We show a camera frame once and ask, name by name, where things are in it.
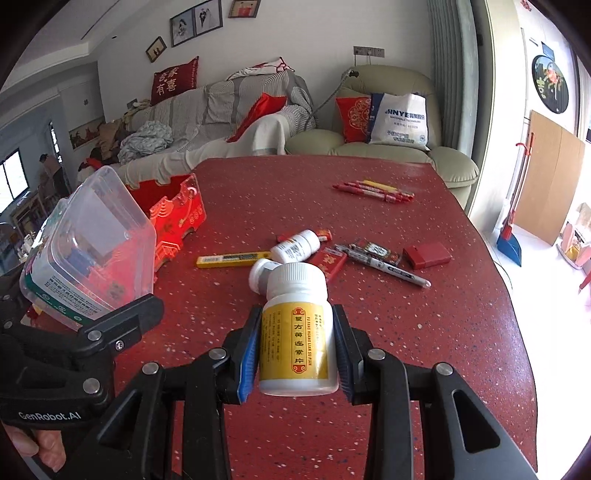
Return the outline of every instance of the pillow with chinese characters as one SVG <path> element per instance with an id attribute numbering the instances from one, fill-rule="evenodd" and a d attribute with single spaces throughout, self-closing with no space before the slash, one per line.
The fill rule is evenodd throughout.
<path id="1" fill-rule="evenodd" d="M 154 73 L 152 84 L 152 101 L 150 105 L 180 95 L 187 90 L 197 88 L 197 68 L 199 57 L 195 57 L 189 63 L 176 65 L 158 73 Z"/>

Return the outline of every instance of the ceiling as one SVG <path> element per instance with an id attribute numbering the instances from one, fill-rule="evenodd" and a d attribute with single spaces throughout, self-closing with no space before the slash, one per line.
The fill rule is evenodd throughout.
<path id="1" fill-rule="evenodd" d="M 17 67 L 87 40 L 93 26 L 121 0 L 70 0 L 29 43 Z"/>
<path id="2" fill-rule="evenodd" d="M 29 43 L 0 90 L 0 101 L 49 75 L 96 61 L 118 28 L 161 0 L 70 0 Z"/>

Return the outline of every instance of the medicine bottle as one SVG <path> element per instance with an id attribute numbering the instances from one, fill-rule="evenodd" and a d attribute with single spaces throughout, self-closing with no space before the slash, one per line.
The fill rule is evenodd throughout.
<path id="1" fill-rule="evenodd" d="M 333 312 L 322 271 L 306 263 L 274 269 L 261 322 L 259 389 L 306 397 L 338 390 Z"/>
<path id="2" fill-rule="evenodd" d="M 278 263 L 303 262 L 320 249 L 320 240 L 312 230 L 304 230 L 271 248 Z"/>
<path id="3" fill-rule="evenodd" d="M 281 264 L 269 260 L 268 258 L 261 258 L 252 266 L 251 272 L 248 274 L 248 286 L 254 293 L 259 295 L 267 295 L 267 284 L 269 283 L 269 275 Z"/>

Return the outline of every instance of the wall outlet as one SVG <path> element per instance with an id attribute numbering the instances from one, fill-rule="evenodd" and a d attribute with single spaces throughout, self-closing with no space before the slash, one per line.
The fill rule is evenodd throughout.
<path id="1" fill-rule="evenodd" d="M 381 57 L 384 58 L 386 52 L 383 48 L 375 47 L 353 47 L 353 55 L 361 55 L 362 57 Z"/>

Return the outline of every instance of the white floor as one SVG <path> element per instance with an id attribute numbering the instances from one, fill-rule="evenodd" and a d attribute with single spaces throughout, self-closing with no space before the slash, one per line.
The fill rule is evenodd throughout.
<path id="1" fill-rule="evenodd" d="M 556 247 L 515 227 L 522 267 L 487 243 L 507 284 L 534 372 L 538 400 L 538 477 L 560 480 L 591 436 L 591 287 Z"/>

